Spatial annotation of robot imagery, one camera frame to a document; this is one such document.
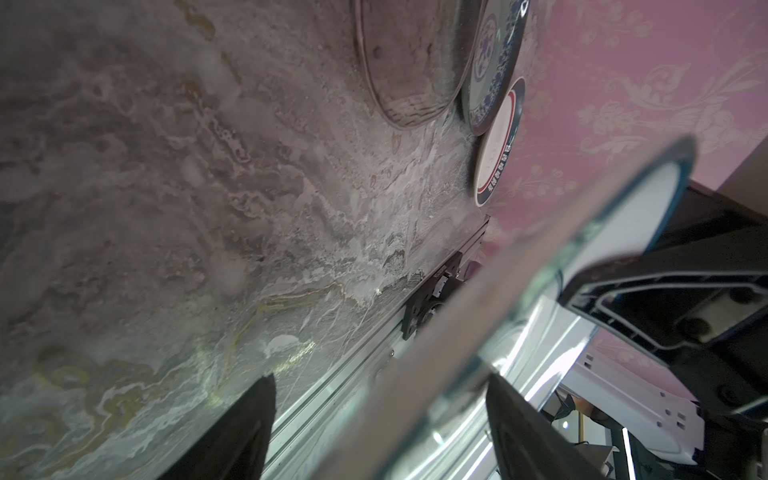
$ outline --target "floral wallpaper pattern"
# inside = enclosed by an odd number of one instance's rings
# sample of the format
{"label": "floral wallpaper pattern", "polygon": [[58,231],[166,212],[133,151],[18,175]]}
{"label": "floral wallpaper pattern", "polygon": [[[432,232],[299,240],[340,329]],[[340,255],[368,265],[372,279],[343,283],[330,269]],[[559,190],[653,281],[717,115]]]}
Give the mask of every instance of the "floral wallpaper pattern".
{"label": "floral wallpaper pattern", "polygon": [[[760,0],[557,0],[489,202],[481,261],[659,134],[694,132],[693,178],[717,189],[768,135],[766,24]],[[621,344],[601,333],[592,346],[679,391],[668,371]]]}

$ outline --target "blue and white porcelain plate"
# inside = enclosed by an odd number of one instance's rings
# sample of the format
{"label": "blue and white porcelain plate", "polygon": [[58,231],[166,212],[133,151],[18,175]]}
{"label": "blue and white porcelain plate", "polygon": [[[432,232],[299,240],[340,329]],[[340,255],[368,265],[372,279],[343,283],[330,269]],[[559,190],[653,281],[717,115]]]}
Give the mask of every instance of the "blue and white porcelain plate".
{"label": "blue and white porcelain plate", "polygon": [[475,135],[491,127],[520,53],[529,0],[488,0],[462,88],[464,117]]}

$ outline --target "white mechanical part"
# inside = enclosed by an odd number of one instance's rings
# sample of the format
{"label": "white mechanical part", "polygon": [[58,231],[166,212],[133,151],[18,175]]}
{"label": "white mechanical part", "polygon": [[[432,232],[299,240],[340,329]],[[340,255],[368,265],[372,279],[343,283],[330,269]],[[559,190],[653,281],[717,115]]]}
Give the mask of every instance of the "white mechanical part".
{"label": "white mechanical part", "polygon": [[579,357],[563,385],[626,427],[658,458],[696,465],[704,420],[690,400],[658,389],[592,349]]}

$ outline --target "marble surface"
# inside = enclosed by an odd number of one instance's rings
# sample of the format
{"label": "marble surface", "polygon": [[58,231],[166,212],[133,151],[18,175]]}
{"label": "marble surface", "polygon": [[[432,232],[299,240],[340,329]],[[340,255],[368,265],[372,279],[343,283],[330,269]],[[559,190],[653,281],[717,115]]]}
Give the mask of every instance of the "marble surface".
{"label": "marble surface", "polygon": [[0,35],[0,478],[155,478],[268,372],[283,411],[482,224],[458,107],[393,130],[347,0]]}

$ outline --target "white plate with red rim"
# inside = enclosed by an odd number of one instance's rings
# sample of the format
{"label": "white plate with red rim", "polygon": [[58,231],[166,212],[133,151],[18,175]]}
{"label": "white plate with red rim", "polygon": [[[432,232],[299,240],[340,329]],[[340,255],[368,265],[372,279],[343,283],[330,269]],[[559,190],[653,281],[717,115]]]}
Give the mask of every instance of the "white plate with red rim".
{"label": "white plate with red rim", "polygon": [[475,167],[475,204],[482,207],[498,186],[518,133],[525,100],[525,80],[518,78],[507,92],[488,133],[482,138]]}

